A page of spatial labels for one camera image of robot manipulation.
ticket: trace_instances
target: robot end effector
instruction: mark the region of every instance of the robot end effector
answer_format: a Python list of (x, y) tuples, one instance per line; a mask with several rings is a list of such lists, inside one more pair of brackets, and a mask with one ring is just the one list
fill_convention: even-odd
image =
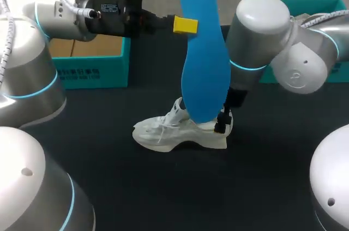
[(175, 16), (157, 17), (142, 9), (142, 0), (89, 0), (86, 8), (97, 13), (85, 19), (89, 32), (136, 38), (141, 32), (154, 33), (157, 29), (173, 30)]

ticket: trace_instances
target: white robotic arm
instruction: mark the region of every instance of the white robotic arm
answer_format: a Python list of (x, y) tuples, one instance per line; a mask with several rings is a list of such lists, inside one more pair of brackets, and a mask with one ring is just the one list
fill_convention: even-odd
[[(226, 40), (232, 81), (225, 105), (239, 107), (269, 64), (288, 91), (309, 94), (320, 89), (334, 64), (349, 60), (349, 16), (337, 15), (301, 27), (290, 21), (280, 0), (242, 0)], [(349, 126), (319, 145), (310, 181), (319, 230), (348, 231)]]
[[(58, 115), (65, 93), (47, 41), (90, 41), (97, 34), (136, 38), (141, 32), (173, 30), (174, 16), (159, 18), (142, 0), (3, 0), (16, 33), (0, 91), (0, 126), (23, 127)], [(8, 19), (0, 16), (0, 41)]]

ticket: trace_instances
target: shoe sole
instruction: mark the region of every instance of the shoe sole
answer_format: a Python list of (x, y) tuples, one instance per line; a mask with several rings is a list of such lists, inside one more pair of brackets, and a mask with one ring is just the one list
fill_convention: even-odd
[[(132, 132), (132, 136), (133, 136), (133, 139), (142, 147), (145, 147), (145, 148), (150, 149), (152, 151), (162, 152), (162, 153), (170, 152), (176, 146), (183, 143), (183, 142), (174, 142), (171, 145), (148, 145), (148, 144), (142, 143), (142, 141), (140, 141), (140, 139), (137, 138), (137, 136), (135, 135), (135, 131)], [(204, 148), (211, 148), (211, 149), (226, 149), (227, 148), (226, 137), (222, 137), (221, 139), (217, 139), (217, 141), (215, 141), (215, 140), (207, 141), (205, 139), (200, 139), (200, 140), (188, 139), (186, 141), (195, 142)]]

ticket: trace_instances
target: white cable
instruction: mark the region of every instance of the white cable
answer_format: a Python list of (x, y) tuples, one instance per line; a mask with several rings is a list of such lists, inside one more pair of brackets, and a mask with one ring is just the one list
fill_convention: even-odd
[(74, 14), (87, 17), (89, 19), (92, 19), (93, 17), (91, 16), (91, 13), (94, 12), (95, 10), (93, 9), (82, 9), (82, 8), (77, 8), (69, 3), (67, 0), (60, 0), (69, 10), (71, 10)]
[(349, 15), (349, 10), (339, 10), (335, 11), (326, 15), (323, 15), (321, 17), (317, 17), (316, 19), (313, 19), (307, 23), (304, 23), (301, 25), (302, 28), (310, 28), (316, 24), (319, 24), (325, 20), (332, 19), (333, 17), (339, 17), (339, 16), (344, 16), (344, 15)]
[(2, 13), (6, 15), (7, 20), (9, 22), (7, 36), (6, 36), (5, 49), (3, 50), (2, 58), (0, 61), (0, 87), (1, 87), (3, 79), (4, 79), (4, 74), (6, 71), (7, 60), (12, 52), (13, 40), (15, 37), (15, 20), (11, 16), (10, 10), (6, 5), (5, 0), (0, 0), (0, 7), (2, 10)]

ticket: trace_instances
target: cardboard box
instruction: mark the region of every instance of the cardboard box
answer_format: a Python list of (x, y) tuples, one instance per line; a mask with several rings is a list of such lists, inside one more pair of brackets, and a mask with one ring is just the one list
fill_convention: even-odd
[(128, 85), (130, 39), (105, 35), (90, 42), (52, 39), (50, 52), (66, 89)]

